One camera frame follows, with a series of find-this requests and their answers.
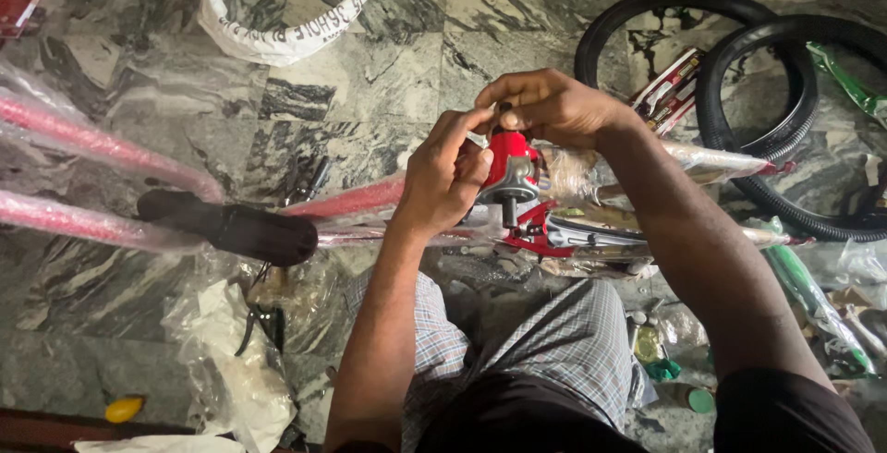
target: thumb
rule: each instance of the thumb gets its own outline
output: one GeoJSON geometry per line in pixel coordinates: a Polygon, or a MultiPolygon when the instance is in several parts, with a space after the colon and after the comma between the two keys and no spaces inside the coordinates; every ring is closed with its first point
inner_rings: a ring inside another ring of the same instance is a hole
{"type": "Polygon", "coordinates": [[[557,112],[552,98],[549,96],[542,102],[512,107],[499,117],[499,125],[512,131],[523,131],[550,122],[557,112]]]}
{"type": "Polygon", "coordinates": [[[468,156],[460,168],[460,174],[450,186],[450,195],[459,198],[465,205],[472,203],[483,182],[487,181],[492,163],[493,152],[490,149],[468,156]]]}

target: marble floor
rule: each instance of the marble floor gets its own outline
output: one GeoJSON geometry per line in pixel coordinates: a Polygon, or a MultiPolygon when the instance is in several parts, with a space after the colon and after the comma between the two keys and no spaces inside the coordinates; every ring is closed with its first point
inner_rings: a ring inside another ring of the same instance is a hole
{"type": "MultiPolygon", "coordinates": [[[[323,156],[334,162],[327,194],[404,168],[440,112],[470,108],[500,74],[541,67],[571,73],[583,29],[619,0],[369,0],[348,32],[288,67],[223,54],[197,24],[199,1],[41,0],[35,18],[42,25],[6,43],[0,56],[70,97],[98,126],[207,170],[229,201],[271,205],[288,175],[307,180],[323,156]]],[[[338,1],[226,4],[231,18],[268,30],[298,24],[338,1]]],[[[887,30],[887,0],[756,1],[781,14],[833,15],[887,30]]],[[[601,87],[626,99],[682,47],[710,47],[735,27],[695,10],[631,19],[601,57],[601,87]]],[[[887,89],[865,64],[848,68],[887,89]]],[[[754,137],[782,110],[784,77],[767,51],[731,68],[725,110],[741,136],[754,137]]],[[[820,75],[820,91],[819,117],[793,155],[798,169],[771,182],[808,209],[836,212],[846,192],[865,184],[865,155],[887,157],[887,132],[830,77],[820,75]]],[[[698,142],[694,115],[670,137],[698,142]]],[[[150,187],[79,157],[16,140],[0,144],[2,189],[131,215],[150,187]]],[[[709,190],[738,219],[758,213],[729,184],[709,190]]],[[[816,243],[799,254],[828,286],[836,282],[843,246],[816,243]]],[[[437,272],[450,316],[460,323],[477,328],[484,316],[517,319],[534,299],[564,285],[516,259],[476,257],[491,253],[437,251],[426,258],[424,267],[437,272]],[[475,263],[482,282],[446,274],[475,263]]],[[[326,261],[334,276],[348,278],[371,265],[373,254],[342,249],[326,261]]],[[[139,420],[185,423],[188,375],[160,320],[183,285],[205,279],[203,271],[200,258],[0,226],[2,406],[99,417],[109,400],[144,393],[149,399],[139,420]]],[[[324,295],[308,292],[306,303],[319,309],[296,315],[284,357],[300,406],[297,425],[315,442],[332,395],[325,369],[337,364],[349,331],[338,283],[331,285],[324,295]]],[[[661,276],[617,286],[629,308],[673,298],[661,276]]],[[[687,368],[683,380],[713,383],[701,360],[688,360],[687,368]]],[[[627,433],[656,453],[708,450],[714,416],[677,409],[664,390],[660,402],[629,414],[627,433]]],[[[887,416],[884,408],[860,409],[876,443],[887,445],[874,426],[887,416]]]]}

